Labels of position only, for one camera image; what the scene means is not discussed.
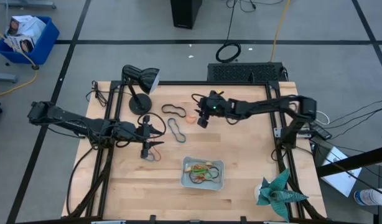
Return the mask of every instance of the blue bin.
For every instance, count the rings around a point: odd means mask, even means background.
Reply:
[[[50,17],[38,16],[38,18],[46,23],[46,27],[35,44],[33,51],[31,53],[26,53],[26,55],[32,59],[36,65],[43,65],[52,51],[60,31],[58,31]],[[4,43],[3,39],[0,40],[0,54],[4,55],[12,63],[30,64],[30,61],[28,61],[22,54],[13,51],[10,46]]]

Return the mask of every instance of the gray floor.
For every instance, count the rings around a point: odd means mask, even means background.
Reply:
[[[370,27],[382,40],[382,0],[358,0]],[[60,40],[73,37],[85,0],[55,0],[56,10],[10,9],[10,15],[50,16]],[[258,5],[254,13],[235,9],[231,39],[272,40],[285,2]],[[223,0],[205,0],[193,30],[172,26],[169,0],[91,0],[80,40],[225,39],[231,10]],[[0,6],[0,30],[4,7]],[[369,40],[349,0],[292,0],[281,29],[281,40]],[[57,104],[85,114],[85,94],[92,80],[117,80],[125,64],[161,69],[162,80],[206,80],[207,64],[215,62],[218,44],[77,45]],[[244,44],[239,62],[267,62],[271,45]],[[39,128],[27,122],[32,101],[50,100],[69,45],[53,48],[35,83],[0,97],[0,223],[7,219]],[[339,117],[382,98],[382,66],[372,45],[278,45],[275,61],[287,67],[299,94],[315,98],[319,110]],[[5,66],[0,72],[30,80],[28,65]],[[12,87],[0,83],[0,92]],[[345,129],[333,130],[338,134]],[[368,151],[382,146],[382,111],[335,144]],[[22,204],[17,222],[59,218],[78,141],[48,132]],[[345,210],[324,196],[328,217],[346,222],[371,223],[362,210]]]

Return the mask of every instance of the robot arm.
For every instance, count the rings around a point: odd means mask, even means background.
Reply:
[[[143,117],[138,128],[133,123],[110,119],[90,119],[65,111],[51,102],[33,102],[28,114],[29,122],[34,125],[55,124],[75,134],[86,136],[93,147],[106,147],[115,141],[142,143],[141,157],[148,156],[148,150],[163,142],[147,142],[151,134],[163,135],[149,124],[149,116]]]
[[[198,107],[200,109],[196,110],[200,116],[198,119],[199,126],[206,128],[210,116],[224,117],[226,119],[230,118],[240,121],[248,119],[254,114],[283,112],[288,114],[293,120],[288,127],[282,128],[281,133],[278,135],[285,147],[295,148],[297,133],[305,123],[313,122],[315,120],[317,102],[308,97],[291,95],[283,96],[278,99],[249,103],[247,101],[239,101],[235,99],[225,100],[221,96],[223,93],[224,92],[217,93],[211,91],[208,97],[197,95],[202,96],[198,102]],[[297,111],[290,107],[292,104],[297,106]]]

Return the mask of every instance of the tray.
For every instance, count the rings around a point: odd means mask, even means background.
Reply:
[[[192,165],[200,164],[204,162],[211,162],[213,166],[218,168],[220,172],[220,177],[219,177],[220,182],[216,183],[213,181],[203,181],[201,184],[195,184],[190,180],[189,174],[184,172],[186,167],[190,167]],[[206,190],[221,190],[224,187],[224,171],[225,171],[224,162],[221,160],[211,161],[206,159],[195,159],[195,158],[191,158],[187,156],[186,158],[183,159],[180,183],[184,187],[192,187],[196,189],[206,189]]]

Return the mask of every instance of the desk lamp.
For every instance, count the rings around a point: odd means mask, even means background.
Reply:
[[[146,94],[152,93],[159,83],[159,69],[146,68],[141,70],[132,65],[125,65],[122,68],[122,79],[129,80],[128,87],[133,96],[129,101],[129,108],[134,114],[147,113],[152,107],[152,101]],[[146,93],[139,93],[133,89],[133,83],[136,81],[140,89]]]

